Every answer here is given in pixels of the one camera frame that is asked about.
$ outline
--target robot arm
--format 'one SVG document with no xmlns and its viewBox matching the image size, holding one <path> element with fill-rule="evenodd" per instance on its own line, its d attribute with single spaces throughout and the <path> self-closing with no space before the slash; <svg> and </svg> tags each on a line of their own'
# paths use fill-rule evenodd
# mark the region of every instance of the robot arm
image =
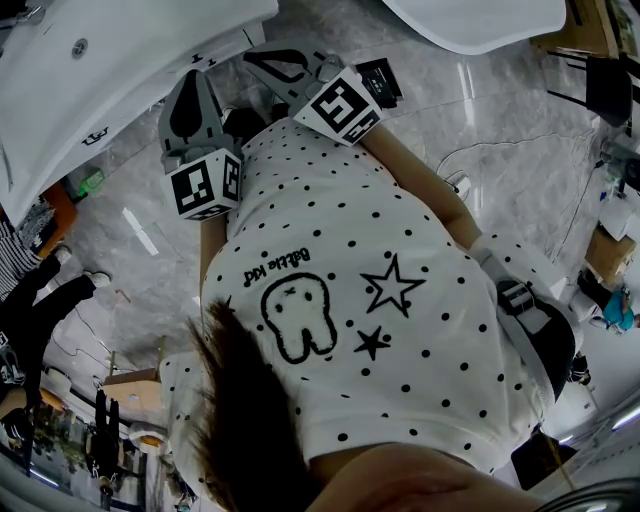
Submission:
<svg viewBox="0 0 640 512">
<path fill-rule="evenodd" d="M 263 44 L 244 55 L 247 69 L 285 101 L 293 119 L 353 146 L 382 117 L 360 77 L 340 57 L 306 40 Z M 289 76 L 270 62 L 297 65 Z M 206 76 L 189 71 L 167 98 L 158 126 L 162 188 L 181 218 L 204 221 L 240 204 L 239 141 L 223 133 L 222 111 Z"/>
</svg>

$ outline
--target black pants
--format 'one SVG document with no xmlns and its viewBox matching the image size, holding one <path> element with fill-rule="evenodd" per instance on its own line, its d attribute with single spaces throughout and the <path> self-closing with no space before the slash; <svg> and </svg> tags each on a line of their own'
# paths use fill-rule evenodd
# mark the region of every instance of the black pants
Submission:
<svg viewBox="0 0 640 512">
<path fill-rule="evenodd" d="M 96 287 L 86 276 L 63 284 L 37 304 L 36 294 L 60 271 L 54 255 L 24 276 L 0 304 L 0 331 L 26 374 L 23 385 L 29 407 L 39 400 L 40 370 L 53 329 L 79 302 L 93 296 Z"/>
<path fill-rule="evenodd" d="M 598 283 L 596 277 L 589 271 L 580 275 L 578 278 L 578 286 L 582 290 L 582 293 L 595 302 L 603 311 L 613 296 L 613 292 L 610 292 Z"/>
<path fill-rule="evenodd" d="M 98 467 L 98 475 L 109 479 L 117 471 L 120 450 L 120 407 L 111 400 L 107 424 L 107 395 L 99 390 L 96 395 L 96 434 L 91 439 L 91 456 Z"/>
</svg>

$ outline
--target orange object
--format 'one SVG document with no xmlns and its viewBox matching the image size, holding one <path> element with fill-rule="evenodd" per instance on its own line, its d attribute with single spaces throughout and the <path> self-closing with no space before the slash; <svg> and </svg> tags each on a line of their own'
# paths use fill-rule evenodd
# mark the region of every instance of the orange object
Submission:
<svg viewBox="0 0 640 512">
<path fill-rule="evenodd" d="M 78 210 L 75 205 L 69 199 L 67 192 L 64 190 L 64 187 L 60 185 L 60 183 L 55 183 L 51 185 L 47 190 L 42 194 L 46 199 L 47 203 L 52 208 L 55 208 L 55 213 L 53 218 L 58 225 L 53 236 L 47 241 L 47 243 L 40 249 L 38 256 L 41 258 L 46 258 L 49 256 L 49 253 L 53 250 L 56 244 L 62 240 L 64 234 L 69 230 L 69 228 L 73 225 L 76 217 L 78 216 Z"/>
<path fill-rule="evenodd" d="M 60 400 L 56 395 L 43 388 L 40 388 L 40 394 L 42 395 L 42 401 L 45 404 L 50 405 L 59 412 L 64 410 L 62 400 Z"/>
</svg>

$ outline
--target dark hair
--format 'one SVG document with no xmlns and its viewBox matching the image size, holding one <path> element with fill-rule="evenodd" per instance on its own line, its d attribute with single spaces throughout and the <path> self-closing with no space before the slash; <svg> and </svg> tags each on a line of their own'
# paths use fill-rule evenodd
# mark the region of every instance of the dark hair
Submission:
<svg viewBox="0 0 640 512">
<path fill-rule="evenodd" d="M 319 487 L 302 457 L 289 397 L 229 307 L 216 301 L 208 312 L 214 321 L 204 338 L 192 321 L 189 328 L 213 390 L 197 445 L 209 491 L 230 512 L 262 510 L 266 501 L 305 510 Z"/>
</svg>

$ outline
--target tooth graphic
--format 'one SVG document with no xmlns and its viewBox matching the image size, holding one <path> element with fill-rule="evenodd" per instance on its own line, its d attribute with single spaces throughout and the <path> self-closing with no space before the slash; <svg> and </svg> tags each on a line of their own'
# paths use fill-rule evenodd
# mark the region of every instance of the tooth graphic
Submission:
<svg viewBox="0 0 640 512">
<path fill-rule="evenodd" d="M 292 274 L 267 288 L 262 316 L 276 335 L 285 361 L 300 364 L 312 350 L 318 355 L 333 350 L 338 334 L 329 308 L 329 289 L 313 274 Z"/>
</svg>

